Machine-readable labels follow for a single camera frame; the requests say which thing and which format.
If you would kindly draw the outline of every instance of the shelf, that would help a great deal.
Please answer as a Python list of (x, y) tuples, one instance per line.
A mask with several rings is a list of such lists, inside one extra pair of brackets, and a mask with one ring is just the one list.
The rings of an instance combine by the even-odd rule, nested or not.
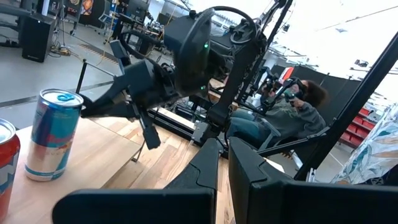
[(374, 118), (369, 117), (369, 115), (358, 113), (357, 116), (364, 118), (365, 121), (369, 121), (369, 122), (372, 122), (372, 123), (377, 123), (377, 121)]
[(370, 131), (372, 131), (372, 129), (371, 128), (369, 128), (369, 127), (366, 127), (365, 125), (363, 125), (363, 124), (360, 124), (359, 122), (357, 122), (357, 121), (352, 121), (351, 122), (351, 124), (354, 124), (354, 125), (356, 125), (356, 126), (358, 126), (358, 127), (360, 127), (360, 128), (363, 128), (363, 129), (365, 129), (365, 130), (368, 130), (369, 132)]
[(347, 132), (349, 134), (352, 134), (352, 135), (354, 135), (354, 136), (356, 136), (356, 137), (358, 137), (358, 138), (360, 138), (362, 140), (366, 138), (366, 137), (360, 136), (358, 133), (355, 133), (355, 132), (353, 132), (353, 131), (351, 131), (349, 129), (346, 129), (345, 132)]

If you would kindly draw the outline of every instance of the patterned fabric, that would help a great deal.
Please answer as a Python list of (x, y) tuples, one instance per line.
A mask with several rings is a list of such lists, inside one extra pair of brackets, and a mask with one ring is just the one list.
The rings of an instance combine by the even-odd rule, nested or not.
[(398, 104), (392, 105), (333, 178), (338, 184), (396, 185)]

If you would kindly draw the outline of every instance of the can lid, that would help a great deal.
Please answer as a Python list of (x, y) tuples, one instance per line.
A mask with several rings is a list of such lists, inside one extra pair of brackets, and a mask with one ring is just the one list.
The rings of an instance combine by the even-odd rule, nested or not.
[(5, 119), (0, 118), (0, 144), (7, 142), (15, 135), (15, 127)]
[(65, 107), (75, 107), (83, 104), (83, 98), (81, 96), (66, 90), (42, 90), (40, 96), (48, 102)]

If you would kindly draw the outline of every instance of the gray jacket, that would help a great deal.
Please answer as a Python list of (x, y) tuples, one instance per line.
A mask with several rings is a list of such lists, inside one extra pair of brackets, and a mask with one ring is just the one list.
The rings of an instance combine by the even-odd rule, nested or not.
[(326, 126), (317, 109), (309, 103), (304, 103), (298, 110), (289, 102), (281, 100), (266, 113), (264, 118), (280, 132), (281, 139), (292, 136), (305, 138), (316, 134)]

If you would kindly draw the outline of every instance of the red shelving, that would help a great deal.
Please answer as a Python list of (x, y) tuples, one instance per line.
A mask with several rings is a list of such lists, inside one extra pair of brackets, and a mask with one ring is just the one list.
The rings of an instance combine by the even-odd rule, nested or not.
[(356, 149), (376, 125), (375, 122), (368, 120), (369, 113), (368, 109), (362, 108), (347, 127), (347, 130), (341, 135), (339, 142)]

